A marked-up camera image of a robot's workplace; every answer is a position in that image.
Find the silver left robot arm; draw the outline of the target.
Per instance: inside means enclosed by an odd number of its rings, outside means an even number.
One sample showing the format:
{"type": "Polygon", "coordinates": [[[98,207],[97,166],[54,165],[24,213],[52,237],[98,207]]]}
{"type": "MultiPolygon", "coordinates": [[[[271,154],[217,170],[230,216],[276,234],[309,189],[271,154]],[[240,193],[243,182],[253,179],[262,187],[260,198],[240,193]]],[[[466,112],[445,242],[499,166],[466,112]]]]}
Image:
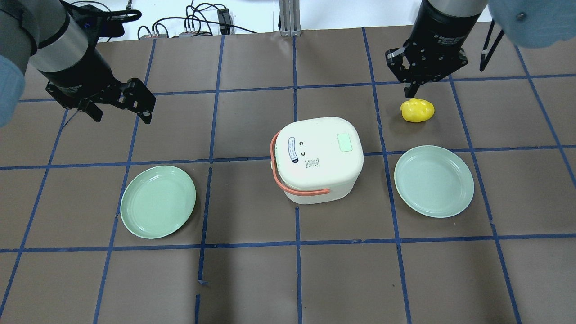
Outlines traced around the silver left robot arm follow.
{"type": "Polygon", "coordinates": [[[156,97],[138,78],[119,81],[95,47],[101,37],[123,35],[123,24],[141,16],[136,9],[106,12],[63,0],[3,0],[1,125],[12,120],[29,64],[47,78],[45,90],[63,108],[99,122],[98,104],[109,104],[149,124],[156,97]]]}

